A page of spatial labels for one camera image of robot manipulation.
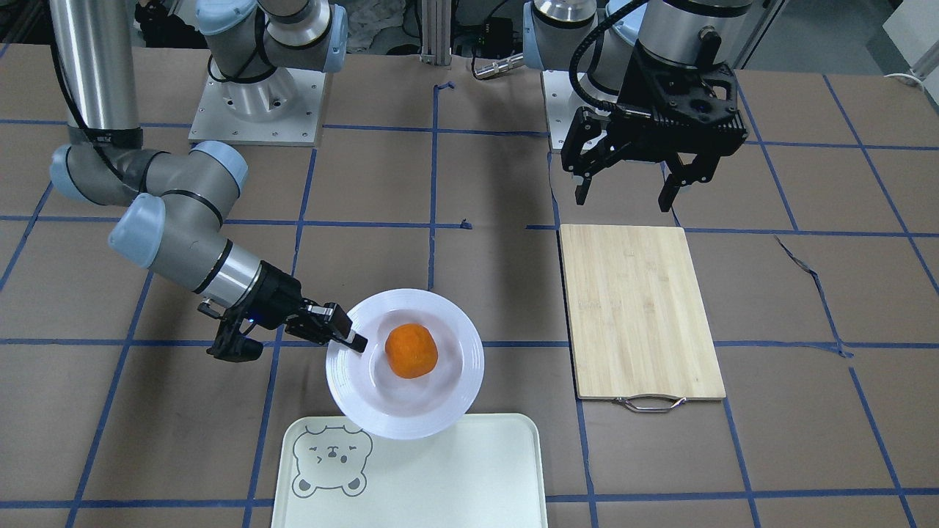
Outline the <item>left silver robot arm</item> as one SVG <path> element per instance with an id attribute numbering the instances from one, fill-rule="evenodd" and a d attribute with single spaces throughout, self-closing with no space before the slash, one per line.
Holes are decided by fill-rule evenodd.
<path id="1" fill-rule="evenodd" d="M 664 164 L 658 204 L 708 183 L 748 137 L 728 64 L 749 1 L 527 1 L 523 54 L 530 69 L 566 77 L 574 111 L 560 156 L 577 204 L 619 161 Z"/>

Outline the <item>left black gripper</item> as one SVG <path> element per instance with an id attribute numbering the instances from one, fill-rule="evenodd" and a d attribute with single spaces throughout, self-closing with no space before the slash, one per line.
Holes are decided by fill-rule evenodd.
<path id="1" fill-rule="evenodd" d="M 668 176 L 657 198 L 668 213 L 681 187 L 710 183 L 719 157 L 734 154 L 748 137 L 740 114 L 739 84 L 725 63 L 707 69 L 668 64 L 636 43 L 609 117 L 590 107 L 574 110 L 561 147 L 561 163 L 576 183 L 574 200 L 585 204 L 591 178 L 621 159 L 664 161 Z M 643 110 L 627 116 L 624 107 Z M 697 154 L 684 164 L 679 153 Z"/>

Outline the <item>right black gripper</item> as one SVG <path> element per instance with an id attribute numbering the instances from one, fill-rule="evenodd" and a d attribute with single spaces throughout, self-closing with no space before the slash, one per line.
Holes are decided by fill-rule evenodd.
<path id="1" fill-rule="evenodd" d="M 258 282 L 241 303 L 220 314 L 211 308 L 211 301 L 202 301 L 198 311 L 221 322 L 207 354 L 228 363 L 258 360 L 263 344 L 249 338 L 249 330 L 241 330 L 244 320 L 265 329 L 285 325 L 286 334 L 306 341 L 319 345 L 335 341 L 352 351 L 365 352 L 368 339 L 353 330 L 346 311 L 336 303 L 320 305 L 303 298 L 301 288 L 299 280 L 262 262 Z"/>

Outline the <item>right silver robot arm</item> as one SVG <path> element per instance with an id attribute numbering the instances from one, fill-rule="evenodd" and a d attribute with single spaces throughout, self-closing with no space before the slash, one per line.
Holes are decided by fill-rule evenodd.
<path id="1" fill-rule="evenodd" d="M 174 155 L 143 148 L 125 1 L 50 1 L 56 80 L 66 101 L 68 137 L 51 157 L 50 180 L 64 197 L 124 214 L 108 237 L 122 257 L 202 298 L 218 321 L 208 353 L 231 363 L 254 361 L 255 327 L 319 345 L 363 352 L 338 304 L 317 304 L 301 282 L 221 232 L 244 192 L 244 157 L 221 141 Z M 207 69 L 226 86 L 235 116 L 274 120 L 299 104 L 290 69 L 342 69 L 348 15 L 326 1 L 200 1 L 199 30 L 212 57 Z"/>

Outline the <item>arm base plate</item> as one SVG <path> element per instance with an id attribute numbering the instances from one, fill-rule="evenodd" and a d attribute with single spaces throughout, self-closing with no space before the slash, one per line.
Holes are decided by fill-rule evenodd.
<path id="1" fill-rule="evenodd" d="M 257 83 L 237 84 L 211 65 L 189 140 L 314 147 L 329 80 L 321 71 L 278 69 Z"/>
<path id="2" fill-rule="evenodd" d="M 545 70 L 540 74 L 551 153 L 560 154 L 576 110 L 586 107 L 604 118 L 610 113 L 584 101 L 571 86 L 567 71 Z"/>

